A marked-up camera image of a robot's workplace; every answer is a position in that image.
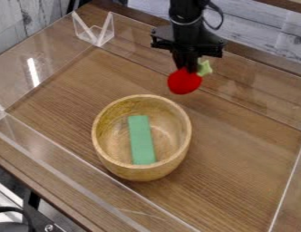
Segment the wooden table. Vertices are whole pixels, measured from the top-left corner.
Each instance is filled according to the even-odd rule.
[[[88,24],[107,15],[99,5],[95,1],[79,11]],[[7,119],[13,140],[28,151],[0,140],[0,165],[90,231],[138,231],[102,199],[150,231],[268,231],[301,151],[301,78],[226,53],[222,60],[211,59],[215,73],[202,89],[175,96],[166,87],[172,60],[148,46],[151,26],[119,15],[114,20],[115,38],[103,49],[87,48],[76,38],[63,43],[72,36],[67,17],[0,56],[4,67],[12,56],[46,51],[44,44],[52,43],[52,77],[7,108],[28,126]],[[74,57],[68,51],[82,54],[63,66]],[[0,72],[7,97],[19,71]],[[90,131],[110,102],[142,93],[183,107],[192,141],[184,162],[166,178],[148,183],[119,179],[124,187],[104,174],[112,176],[98,160]],[[301,211],[288,208],[284,214],[274,231],[296,231]]]

